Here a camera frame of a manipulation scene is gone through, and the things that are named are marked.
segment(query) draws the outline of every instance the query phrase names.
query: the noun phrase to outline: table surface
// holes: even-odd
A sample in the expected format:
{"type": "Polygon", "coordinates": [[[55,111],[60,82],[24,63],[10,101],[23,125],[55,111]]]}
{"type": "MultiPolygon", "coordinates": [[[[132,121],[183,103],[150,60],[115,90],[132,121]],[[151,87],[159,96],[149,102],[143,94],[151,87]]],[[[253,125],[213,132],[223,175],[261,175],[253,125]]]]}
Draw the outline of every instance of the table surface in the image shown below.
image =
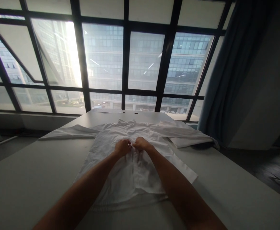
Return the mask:
{"type": "MultiPolygon", "coordinates": [[[[64,127],[118,119],[158,123],[164,113],[88,112],[64,127]]],[[[72,185],[93,140],[36,141],[0,162],[0,229],[31,229],[72,185]]],[[[214,148],[176,149],[198,174],[194,187],[228,229],[280,229],[280,195],[214,148]]],[[[169,201],[112,212],[88,212],[77,229],[185,229],[169,201]]]]}

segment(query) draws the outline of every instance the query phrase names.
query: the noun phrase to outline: forearm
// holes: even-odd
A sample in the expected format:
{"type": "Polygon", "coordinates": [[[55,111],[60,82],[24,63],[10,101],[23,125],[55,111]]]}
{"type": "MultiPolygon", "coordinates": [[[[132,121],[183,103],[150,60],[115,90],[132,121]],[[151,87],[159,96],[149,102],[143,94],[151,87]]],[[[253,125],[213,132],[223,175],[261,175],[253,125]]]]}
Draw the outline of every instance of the forearm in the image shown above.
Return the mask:
{"type": "Polygon", "coordinates": [[[190,229],[205,229],[206,224],[211,221],[214,225],[213,229],[225,228],[191,183],[174,165],[153,146],[146,149],[146,152],[157,170],[169,200],[190,229]]]}
{"type": "Polygon", "coordinates": [[[112,153],[90,169],[69,188],[34,229],[74,229],[94,203],[118,160],[118,155],[112,153]]]}

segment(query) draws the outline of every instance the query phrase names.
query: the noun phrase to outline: curtain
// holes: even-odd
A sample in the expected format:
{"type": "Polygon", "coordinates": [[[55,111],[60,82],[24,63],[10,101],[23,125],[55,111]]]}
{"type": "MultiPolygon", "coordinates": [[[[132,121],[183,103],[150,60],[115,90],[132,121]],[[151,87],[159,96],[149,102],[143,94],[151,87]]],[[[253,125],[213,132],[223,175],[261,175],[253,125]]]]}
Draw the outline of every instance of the curtain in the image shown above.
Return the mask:
{"type": "Polygon", "coordinates": [[[239,88],[271,18],[273,1],[237,1],[204,98],[198,129],[223,145],[239,88]]]}

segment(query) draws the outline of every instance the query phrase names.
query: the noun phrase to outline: window frame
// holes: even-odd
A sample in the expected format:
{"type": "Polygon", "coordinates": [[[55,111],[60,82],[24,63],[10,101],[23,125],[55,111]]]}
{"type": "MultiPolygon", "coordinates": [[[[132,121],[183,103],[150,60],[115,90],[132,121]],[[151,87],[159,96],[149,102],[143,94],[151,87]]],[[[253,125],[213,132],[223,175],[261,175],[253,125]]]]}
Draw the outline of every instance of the window frame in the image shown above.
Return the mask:
{"type": "MultiPolygon", "coordinates": [[[[203,100],[204,96],[199,96],[202,84],[204,82],[208,67],[210,65],[212,56],[214,54],[215,48],[217,46],[218,40],[220,36],[224,36],[226,30],[223,30],[223,26],[225,20],[227,18],[230,6],[232,2],[235,0],[220,0],[225,2],[225,6],[216,29],[211,28],[200,28],[200,27],[187,27],[187,26],[178,26],[179,14],[182,6],[182,0],[174,0],[171,23],[170,24],[158,24],[158,23],[147,23],[147,22],[138,22],[138,21],[129,21],[129,0],[124,0],[124,19],[107,19],[107,18],[96,18],[96,17],[87,17],[82,16],[80,12],[80,3],[79,0],[71,0],[71,9],[72,14],[57,14],[57,13],[46,13],[46,12],[35,12],[29,11],[26,5],[25,0],[20,0],[20,4],[22,10],[10,10],[10,9],[0,9],[1,15],[11,15],[11,16],[20,16],[24,17],[25,20],[19,19],[11,19],[11,18],[0,18],[1,24],[10,24],[10,25],[22,25],[27,26],[31,42],[37,57],[37,61],[39,64],[39,68],[42,74],[42,83],[44,85],[23,85],[23,84],[15,84],[10,83],[9,77],[5,71],[5,67],[0,59],[0,77],[2,82],[0,82],[0,86],[4,86],[8,92],[8,95],[15,107],[15,111],[18,113],[34,113],[34,114],[58,114],[58,115],[74,115],[74,114],[63,114],[57,113],[54,99],[51,94],[51,90],[64,90],[64,91],[78,91],[83,92],[84,95],[84,103],[86,112],[91,110],[91,100],[90,93],[108,93],[108,94],[121,94],[122,95],[122,106],[121,109],[125,109],[125,97],[126,95],[136,95],[136,96],[154,96],[157,97],[155,112],[160,112],[162,98],[170,97],[170,98],[180,98],[180,99],[191,99],[192,104],[190,106],[189,111],[187,111],[187,119],[186,121],[190,121],[190,117],[194,110],[195,104],[197,100],[203,100]],[[76,36],[76,44],[78,50],[78,58],[80,64],[80,72],[82,78],[82,88],[77,87],[66,87],[66,86],[51,86],[48,83],[45,67],[42,62],[42,57],[39,50],[39,44],[36,39],[33,25],[31,19],[48,19],[48,20],[61,20],[61,21],[72,21],[74,23],[75,36],[76,36]],[[91,23],[91,24],[101,24],[107,26],[123,26],[123,67],[122,67],[122,90],[108,90],[108,89],[96,89],[90,88],[89,80],[88,80],[88,72],[86,66],[86,57],[85,57],[85,47],[84,47],[84,39],[83,35],[86,33],[82,29],[83,23],[91,23]],[[152,34],[162,34],[165,35],[164,45],[162,48],[162,56],[160,61],[157,86],[155,91],[150,90],[140,90],[140,89],[129,89],[128,88],[128,68],[129,68],[129,51],[130,51],[130,35],[131,32],[142,32],[142,33],[152,33],[152,34]],[[201,76],[199,77],[198,84],[195,86],[195,94],[194,95],[179,95],[179,94],[167,94],[164,93],[166,87],[166,79],[168,75],[168,70],[170,66],[170,59],[172,54],[172,49],[174,45],[177,46],[178,43],[174,44],[175,35],[177,32],[182,33],[191,33],[191,34],[205,34],[212,35],[214,38],[212,40],[210,49],[208,51],[208,55],[206,58],[206,62],[204,63],[203,71],[201,76]],[[44,112],[25,112],[21,110],[21,106],[19,101],[17,100],[16,95],[14,94],[13,87],[19,88],[36,88],[36,89],[45,89],[47,92],[47,96],[51,106],[51,113],[44,112]]],[[[203,46],[207,46],[208,42],[206,41],[198,41],[201,42],[203,46]]],[[[11,49],[5,43],[5,46],[10,51],[11,49]]],[[[19,62],[19,64],[23,67],[23,64],[19,61],[18,57],[11,52],[11,54],[15,57],[15,59],[19,62]]]]}

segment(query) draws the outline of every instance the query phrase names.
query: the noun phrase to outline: white wall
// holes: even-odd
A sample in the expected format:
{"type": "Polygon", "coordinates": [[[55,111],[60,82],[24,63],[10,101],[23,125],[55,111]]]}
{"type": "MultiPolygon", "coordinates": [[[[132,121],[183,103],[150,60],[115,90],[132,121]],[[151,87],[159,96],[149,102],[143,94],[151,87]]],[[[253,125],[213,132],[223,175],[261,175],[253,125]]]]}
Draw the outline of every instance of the white wall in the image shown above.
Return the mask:
{"type": "Polygon", "coordinates": [[[38,115],[38,114],[17,114],[0,112],[0,129],[34,129],[52,131],[78,116],[57,116],[57,115],[38,115]]]}
{"type": "Polygon", "coordinates": [[[266,150],[280,135],[280,1],[231,111],[230,148],[266,150]]]}

